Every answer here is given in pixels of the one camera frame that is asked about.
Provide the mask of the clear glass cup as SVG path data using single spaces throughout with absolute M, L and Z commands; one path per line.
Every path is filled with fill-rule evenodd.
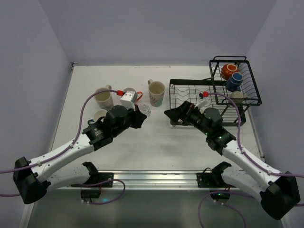
M 150 115 L 151 115 L 151 109 L 150 109 L 150 107 L 148 105 L 141 104 L 141 105 L 138 106 L 138 108 L 139 108 L 139 110 L 140 110 L 141 113 L 143 113 L 147 117 L 150 117 Z

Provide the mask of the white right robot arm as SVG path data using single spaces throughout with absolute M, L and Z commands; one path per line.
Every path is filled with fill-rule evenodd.
M 212 150 L 238 165 L 242 171 L 229 165 L 220 172 L 221 179 L 259 201 L 270 217 L 280 220 L 300 202 L 296 175 L 281 173 L 252 155 L 240 143 L 239 137 L 223 127 L 217 109 L 206 108 L 200 112 L 197 105 L 186 101 L 164 114 L 173 122 L 181 120 L 204 133 Z

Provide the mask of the orange ceramic mug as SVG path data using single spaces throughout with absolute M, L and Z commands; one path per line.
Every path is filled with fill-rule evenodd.
M 135 94 L 136 94 L 136 101 L 135 102 L 138 102 L 142 98 L 142 96 L 143 96 L 143 93 L 141 91 L 137 92 L 134 88 L 131 88 L 131 87 L 125 88 L 123 90 L 123 92 L 125 92 L 125 93 L 128 92 L 128 91 L 135 92 Z

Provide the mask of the teal ceramic cup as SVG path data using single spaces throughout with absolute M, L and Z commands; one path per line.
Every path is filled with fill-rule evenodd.
M 97 112 L 95 112 L 95 114 L 93 115 L 93 119 L 90 119 L 87 121 L 88 124 L 93 124 L 95 123 L 99 118 L 104 118 L 107 114 L 107 110 L 105 109 L 101 109 L 98 110 Z

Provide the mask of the beige ceramic mug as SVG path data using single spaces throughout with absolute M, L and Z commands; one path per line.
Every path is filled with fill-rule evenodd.
M 101 109 L 109 111 L 113 108 L 114 102 L 111 90 L 112 87 L 110 85 L 106 85 L 105 87 L 101 87 L 95 91 L 94 98 Z

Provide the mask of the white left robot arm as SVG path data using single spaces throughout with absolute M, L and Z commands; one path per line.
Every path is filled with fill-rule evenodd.
M 21 157 L 15 161 L 13 181 L 24 204 L 40 200 L 48 191 L 66 185 L 91 184 L 97 180 L 97 169 L 91 162 L 72 170 L 62 170 L 72 161 L 97 151 L 112 143 L 113 139 L 128 128 L 141 128 L 147 115 L 139 107 L 127 109 L 116 105 L 86 127 L 77 139 L 40 157 L 28 160 Z

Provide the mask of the tall floral cream mug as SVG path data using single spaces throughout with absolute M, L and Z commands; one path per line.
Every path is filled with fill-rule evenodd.
M 165 85 L 159 81 L 148 81 L 148 91 L 150 104 L 153 107 L 159 107 L 162 105 L 164 94 L 165 94 Z

